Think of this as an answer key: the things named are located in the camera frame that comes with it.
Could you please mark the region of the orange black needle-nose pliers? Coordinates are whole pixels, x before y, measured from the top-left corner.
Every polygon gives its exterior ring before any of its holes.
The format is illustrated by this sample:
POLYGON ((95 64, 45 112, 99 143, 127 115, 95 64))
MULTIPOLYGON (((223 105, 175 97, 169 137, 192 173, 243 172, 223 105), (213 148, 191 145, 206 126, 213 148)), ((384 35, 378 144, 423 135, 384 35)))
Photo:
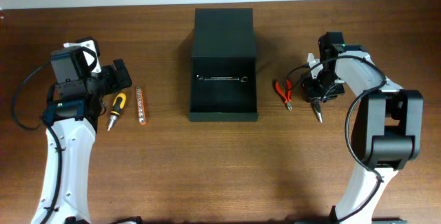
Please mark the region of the orange black needle-nose pliers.
POLYGON ((320 101, 319 100, 312 101, 311 106, 312 106, 312 109, 313 109, 318 121, 320 123, 322 123, 323 119, 322 119, 322 113, 321 113, 321 108, 320 108, 320 101))

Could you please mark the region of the small red cutting pliers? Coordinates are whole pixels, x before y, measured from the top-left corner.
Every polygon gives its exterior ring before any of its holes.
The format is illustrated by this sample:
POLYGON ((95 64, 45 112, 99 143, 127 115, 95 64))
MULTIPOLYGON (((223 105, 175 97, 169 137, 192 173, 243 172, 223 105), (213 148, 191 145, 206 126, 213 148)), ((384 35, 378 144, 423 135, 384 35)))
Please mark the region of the small red cutting pliers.
POLYGON ((285 81, 285 84, 287 86, 287 89, 285 91, 283 91, 279 85, 279 83, 276 81, 274 83, 274 87, 276 92, 278 93, 278 95, 281 97, 281 99, 283 100, 283 103, 285 104, 286 108, 289 111, 292 111, 292 105, 291 105, 291 81, 289 79, 287 79, 285 81))

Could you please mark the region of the silver blue wrench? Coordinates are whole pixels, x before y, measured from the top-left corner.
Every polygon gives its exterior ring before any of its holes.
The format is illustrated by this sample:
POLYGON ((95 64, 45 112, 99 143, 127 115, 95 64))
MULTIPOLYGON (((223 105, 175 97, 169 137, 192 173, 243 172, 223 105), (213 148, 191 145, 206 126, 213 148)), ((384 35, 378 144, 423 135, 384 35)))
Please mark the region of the silver blue wrench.
POLYGON ((206 77, 200 74, 196 75, 198 81, 239 81, 241 83, 248 82, 248 77, 206 77))

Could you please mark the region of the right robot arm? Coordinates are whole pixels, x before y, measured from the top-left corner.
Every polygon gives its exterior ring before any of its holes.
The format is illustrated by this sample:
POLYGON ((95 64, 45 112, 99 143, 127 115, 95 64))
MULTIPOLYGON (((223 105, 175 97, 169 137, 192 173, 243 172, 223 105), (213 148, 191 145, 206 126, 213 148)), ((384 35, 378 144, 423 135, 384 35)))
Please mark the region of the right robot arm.
POLYGON ((390 181, 420 152, 423 96, 391 81, 363 45, 347 44, 341 32, 318 40, 320 56, 307 57, 299 84, 319 120, 320 104, 355 94, 345 118, 345 143, 355 161, 341 200, 325 223, 373 223, 373 212, 390 181))

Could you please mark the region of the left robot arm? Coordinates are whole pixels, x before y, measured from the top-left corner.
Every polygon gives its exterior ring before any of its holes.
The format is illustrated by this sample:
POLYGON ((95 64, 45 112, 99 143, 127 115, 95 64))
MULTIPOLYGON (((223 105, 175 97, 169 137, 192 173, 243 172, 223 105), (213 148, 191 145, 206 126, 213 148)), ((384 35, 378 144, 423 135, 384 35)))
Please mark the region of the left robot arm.
POLYGON ((88 170, 96 140, 101 101, 132 85, 121 59, 95 73, 98 54, 67 45, 50 55, 57 82, 51 85, 41 117, 48 157, 33 223, 90 223, 88 170))

